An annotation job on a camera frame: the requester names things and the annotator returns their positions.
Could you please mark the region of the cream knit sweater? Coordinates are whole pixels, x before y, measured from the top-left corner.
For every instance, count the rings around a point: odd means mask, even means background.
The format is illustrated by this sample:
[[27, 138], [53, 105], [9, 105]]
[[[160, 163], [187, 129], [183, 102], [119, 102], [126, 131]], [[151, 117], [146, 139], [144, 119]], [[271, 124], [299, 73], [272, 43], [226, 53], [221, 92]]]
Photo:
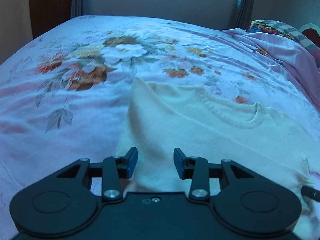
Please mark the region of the cream knit sweater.
[[173, 151], [210, 163], [231, 159], [300, 194], [315, 186], [319, 143], [287, 114], [261, 103], [241, 105], [210, 95], [201, 86], [136, 79], [117, 153], [132, 146], [138, 163], [130, 191], [188, 191]]

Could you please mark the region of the floral pink bed sheet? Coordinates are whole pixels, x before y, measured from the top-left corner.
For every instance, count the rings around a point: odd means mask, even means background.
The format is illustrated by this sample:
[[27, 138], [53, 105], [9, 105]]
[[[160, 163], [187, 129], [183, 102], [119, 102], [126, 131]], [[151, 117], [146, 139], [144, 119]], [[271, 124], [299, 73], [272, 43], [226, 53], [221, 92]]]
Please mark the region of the floral pink bed sheet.
[[136, 79], [201, 86], [241, 105], [287, 114], [319, 143], [319, 109], [259, 48], [197, 25], [82, 16], [29, 42], [1, 65], [1, 239], [9, 203], [81, 158], [117, 153]]

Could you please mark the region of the pink folded blanket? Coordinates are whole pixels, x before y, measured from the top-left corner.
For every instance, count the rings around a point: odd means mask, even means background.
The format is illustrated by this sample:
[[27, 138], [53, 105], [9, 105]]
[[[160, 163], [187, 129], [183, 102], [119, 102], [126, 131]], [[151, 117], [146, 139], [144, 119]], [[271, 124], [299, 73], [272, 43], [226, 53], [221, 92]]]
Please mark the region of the pink folded blanket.
[[319, 109], [319, 60], [302, 45], [279, 35], [248, 33], [240, 28], [223, 31], [247, 46], [259, 48], [287, 72], [291, 81]]

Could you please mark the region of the red white headboard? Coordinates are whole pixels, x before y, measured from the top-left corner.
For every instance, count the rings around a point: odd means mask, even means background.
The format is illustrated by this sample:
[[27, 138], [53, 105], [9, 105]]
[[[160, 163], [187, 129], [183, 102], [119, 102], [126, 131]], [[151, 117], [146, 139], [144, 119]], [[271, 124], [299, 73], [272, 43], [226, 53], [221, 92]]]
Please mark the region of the red white headboard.
[[299, 28], [299, 31], [313, 43], [319, 43], [319, 27], [313, 23], [307, 23]]

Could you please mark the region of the colourful floral pillow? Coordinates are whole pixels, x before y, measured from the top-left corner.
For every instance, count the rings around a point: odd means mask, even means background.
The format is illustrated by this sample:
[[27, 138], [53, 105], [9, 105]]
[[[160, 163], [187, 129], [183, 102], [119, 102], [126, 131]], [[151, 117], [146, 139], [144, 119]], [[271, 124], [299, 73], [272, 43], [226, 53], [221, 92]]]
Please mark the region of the colourful floral pillow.
[[313, 43], [310, 39], [304, 36], [299, 29], [296, 29], [287, 23], [275, 20], [253, 20], [249, 23], [246, 30], [249, 33], [269, 33], [287, 37], [296, 41], [313, 56], [317, 68], [319, 69], [319, 43]]

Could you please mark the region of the dark wooden door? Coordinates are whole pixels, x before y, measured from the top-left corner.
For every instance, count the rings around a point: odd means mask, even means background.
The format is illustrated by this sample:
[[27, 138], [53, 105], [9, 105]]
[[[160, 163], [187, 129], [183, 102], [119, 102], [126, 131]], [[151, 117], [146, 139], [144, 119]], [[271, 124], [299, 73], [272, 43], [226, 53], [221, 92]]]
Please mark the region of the dark wooden door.
[[29, 0], [33, 38], [71, 19], [72, 0]]

